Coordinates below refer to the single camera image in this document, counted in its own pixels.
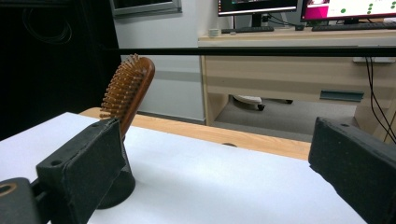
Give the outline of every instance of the black bar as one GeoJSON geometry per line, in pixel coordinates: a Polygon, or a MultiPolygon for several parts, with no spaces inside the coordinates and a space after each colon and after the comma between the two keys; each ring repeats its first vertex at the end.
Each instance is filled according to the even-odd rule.
{"type": "Polygon", "coordinates": [[[396,47],[204,47],[165,49],[103,49],[119,55],[396,57],[396,47]]]}

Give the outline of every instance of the wooden hairbrush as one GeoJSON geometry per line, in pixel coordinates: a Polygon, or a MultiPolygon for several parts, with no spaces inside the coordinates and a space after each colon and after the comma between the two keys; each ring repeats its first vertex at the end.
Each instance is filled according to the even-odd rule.
{"type": "Polygon", "coordinates": [[[122,138],[131,126],[154,74],[152,60],[135,54],[120,64],[111,79],[103,98],[100,118],[119,119],[122,138]]]}

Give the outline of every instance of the black cable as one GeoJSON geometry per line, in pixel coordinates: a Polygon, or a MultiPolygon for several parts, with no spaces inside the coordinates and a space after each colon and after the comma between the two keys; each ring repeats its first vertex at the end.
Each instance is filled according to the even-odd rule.
{"type": "Polygon", "coordinates": [[[293,24],[293,23],[290,23],[290,22],[287,22],[287,21],[282,21],[281,19],[278,19],[277,17],[275,17],[275,16],[273,16],[271,13],[268,13],[268,19],[270,19],[270,18],[274,18],[274,19],[276,19],[277,21],[281,21],[282,23],[278,23],[278,22],[274,22],[274,23],[277,23],[277,24],[281,24],[281,25],[292,25],[292,26],[296,26],[296,24],[293,24]]]}
{"type": "Polygon", "coordinates": [[[55,36],[44,36],[35,31],[34,27],[31,24],[31,16],[32,16],[33,8],[25,8],[22,12],[22,22],[26,30],[31,34],[34,38],[53,45],[62,45],[66,44],[72,38],[73,32],[70,27],[69,22],[64,18],[64,28],[63,30],[55,36]]]}
{"type": "Polygon", "coordinates": [[[387,132],[387,134],[390,137],[390,139],[396,144],[396,135],[395,135],[394,131],[392,130],[391,125],[388,122],[388,119],[385,116],[385,113],[382,110],[382,108],[381,108],[381,106],[380,106],[379,102],[377,101],[377,99],[375,97],[375,94],[374,94],[374,66],[373,66],[373,58],[372,57],[370,57],[370,58],[366,57],[365,60],[366,60],[366,66],[367,66],[367,75],[368,75],[369,84],[370,84],[370,101],[371,101],[371,108],[372,108],[373,114],[374,114],[376,120],[378,121],[378,123],[387,132]],[[375,113],[373,100],[375,100],[375,103],[378,106],[378,108],[379,108],[379,110],[380,110],[380,112],[382,114],[382,117],[384,118],[385,122],[387,123],[388,128],[386,128],[384,126],[384,124],[382,124],[381,120],[379,119],[379,117],[375,113]]]}

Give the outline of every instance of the office chair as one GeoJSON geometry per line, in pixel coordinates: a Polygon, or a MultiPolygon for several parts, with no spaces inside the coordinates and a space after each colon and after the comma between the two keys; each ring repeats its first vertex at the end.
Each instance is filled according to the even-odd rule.
{"type": "MultiPolygon", "coordinates": [[[[256,105],[260,111],[263,111],[265,108],[265,105],[262,104],[262,98],[258,96],[233,95],[233,98],[245,104],[256,105]]],[[[288,105],[293,103],[292,100],[285,100],[285,102],[288,105]]]]}

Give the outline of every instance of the monitor screen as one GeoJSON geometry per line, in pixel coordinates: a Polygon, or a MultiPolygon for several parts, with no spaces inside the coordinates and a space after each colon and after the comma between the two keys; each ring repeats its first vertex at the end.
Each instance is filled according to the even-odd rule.
{"type": "Polygon", "coordinates": [[[396,17],[395,0],[303,0],[301,21],[347,21],[396,17]]]}
{"type": "Polygon", "coordinates": [[[298,0],[217,0],[219,16],[292,12],[298,0]]]}

